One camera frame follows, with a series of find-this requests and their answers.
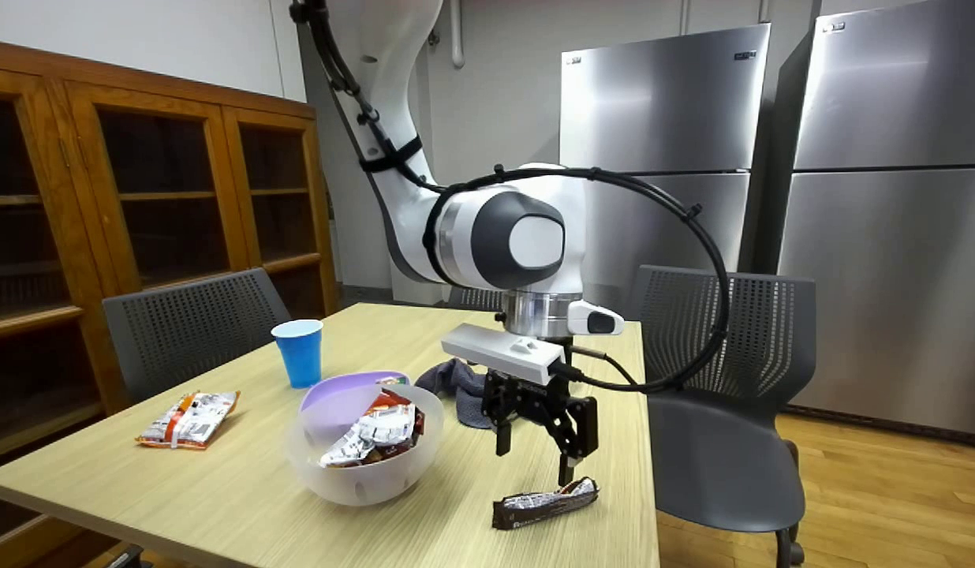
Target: white bowl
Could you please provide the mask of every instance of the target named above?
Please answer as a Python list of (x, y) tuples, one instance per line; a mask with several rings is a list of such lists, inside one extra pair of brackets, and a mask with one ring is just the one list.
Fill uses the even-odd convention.
[(299, 420), (289, 427), (286, 460), (324, 502), (364, 509), (403, 495), (419, 483), (440, 438), (440, 402), (417, 385), (390, 385), (421, 409), (421, 437), (414, 448), (377, 463), (320, 468), (320, 453), (364, 418), (390, 374), (324, 378), (301, 395)]

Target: wooden table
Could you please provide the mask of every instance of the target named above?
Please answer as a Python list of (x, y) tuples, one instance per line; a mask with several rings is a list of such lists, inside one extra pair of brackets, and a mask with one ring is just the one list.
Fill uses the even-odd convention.
[[(324, 318), (324, 375), (396, 369), (419, 378), (447, 359), (438, 339), (487, 314), (360, 303)], [(588, 339), (640, 375), (640, 333)], [(589, 375), (615, 378), (603, 364)], [(235, 388), (240, 406), (207, 452), (134, 448), (187, 390)], [(491, 502), (554, 488), (559, 452), (547, 430), (518, 420), (510, 453), (490, 430), (464, 430), (446, 405), (436, 463), (407, 495), (377, 509), (336, 509), (301, 488), (284, 457), (301, 390), (286, 388), (269, 343), (172, 390), (112, 415), (64, 441), (0, 468), (0, 500), (156, 550), (188, 564), (655, 564), (647, 406), (640, 395), (595, 390), (598, 452), (576, 476), (598, 502), (547, 525), (491, 529)]]

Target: blue plastic cup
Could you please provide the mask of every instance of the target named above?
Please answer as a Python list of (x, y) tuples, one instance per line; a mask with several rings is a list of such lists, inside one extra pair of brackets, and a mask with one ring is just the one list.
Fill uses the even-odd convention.
[(270, 328), (270, 339), (284, 358), (289, 388), (308, 388), (320, 382), (320, 323), (289, 318)]

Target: refrigerator door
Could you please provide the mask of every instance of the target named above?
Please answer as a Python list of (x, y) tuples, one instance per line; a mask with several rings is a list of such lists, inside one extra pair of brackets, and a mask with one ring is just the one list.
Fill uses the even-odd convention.
[(562, 163), (747, 169), (768, 27), (730, 27), (562, 57)]
[(975, 437), (975, 168), (796, 174), (778, 276), (821, 293), (796, 405)]
[(816, 19), (796, 169), (975, 163), (975, 0)]
[[(699, 206), (699, 225), (717, 240), (722, 261), (739, 266), (747, 202), (747, 174), (640, 176), (685, 206)], [(644, 261), (708, 268), (697, 236), (650, 200), (615, 187), (588, 187), (583, 298), (628, 310), (630, 283)]]

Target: gray chair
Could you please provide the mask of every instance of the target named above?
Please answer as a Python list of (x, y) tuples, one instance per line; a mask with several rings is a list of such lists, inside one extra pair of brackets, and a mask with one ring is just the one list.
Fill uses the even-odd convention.
[(263, 268), (107, 298), (105, 318), (129, 402), (270, 342), (289, 314)]
[[(717, 279), (644, 266), (633, 289), (644, 374), (658, 382), (707, 342)], [(717, 529), (776, 533), (776, 564), (802, 564), (797, 452), (772, 420), (815, 375), (815, 283), (730, 276), (730, 300), (722, 350), (650, 398), (655, 509)]]

